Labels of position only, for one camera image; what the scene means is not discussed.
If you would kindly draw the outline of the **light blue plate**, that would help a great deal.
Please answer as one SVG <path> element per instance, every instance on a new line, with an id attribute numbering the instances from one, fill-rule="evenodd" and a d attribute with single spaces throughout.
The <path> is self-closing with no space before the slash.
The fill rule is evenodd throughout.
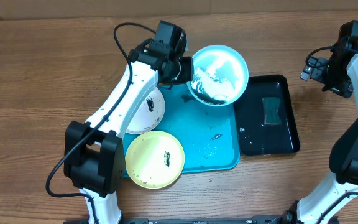
<path id="1" fill-rule="evenodd" d="M 190 93 L 208 106 L 227 106 L 245 92 L 249 69 L 243 56 L 226 45 L 209 45 L 193 56 Z"/>

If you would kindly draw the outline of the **pink speckled plate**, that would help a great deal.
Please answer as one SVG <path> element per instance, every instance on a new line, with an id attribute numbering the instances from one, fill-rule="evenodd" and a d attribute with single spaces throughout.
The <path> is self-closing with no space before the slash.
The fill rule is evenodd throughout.
<path id="1" fill-rule="evenodd" d="M 164 113 L 165 100 L 161 91 L 156 88 L 141 103 L 126 133 L 143 134 L 153 130 L 161 122 Z"/>

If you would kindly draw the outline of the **green scouring sponge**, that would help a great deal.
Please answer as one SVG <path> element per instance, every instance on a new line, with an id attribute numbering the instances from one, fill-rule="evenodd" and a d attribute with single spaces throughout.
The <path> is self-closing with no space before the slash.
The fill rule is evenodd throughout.
<path id="1" fill-rule="evenodd" d="M 262 98 L 264 109 L 264 124 L 265 125 L 281 125 L 282 121 L 278 115 L 280 108 L 280 99 L 277 97 Z"/>

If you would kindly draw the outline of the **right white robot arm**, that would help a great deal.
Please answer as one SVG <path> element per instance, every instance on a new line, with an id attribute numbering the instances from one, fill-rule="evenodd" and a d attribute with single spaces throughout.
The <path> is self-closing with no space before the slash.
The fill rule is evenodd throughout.
<path id="1" fill-rule="evenodd" d="M 325 68 L 345 66 L 341 75 L 348 77 L 353 87 L 357 119 L 334 144 L 324 180 L 272 223 L 337 223 L 335 214 L 358 197 L 358 36 L 342 37 L 328 49 L 336 59 Z"/>

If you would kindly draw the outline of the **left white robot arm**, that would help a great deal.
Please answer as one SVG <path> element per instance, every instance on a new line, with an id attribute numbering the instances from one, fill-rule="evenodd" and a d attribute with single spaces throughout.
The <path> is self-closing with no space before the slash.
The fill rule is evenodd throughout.
<path id="1" fill-rule="evenodd" d="M 102 106 L 84 123 L 72 121 L 65 133 L 63 173 L 86 199 L 88 223 L 119 223 L 116 190 L 125 169 L 124 134 L 146 97 L 160 83 L 192 79 L 187 41 L 147 39 L 125 54 L 125 72 Z"/>

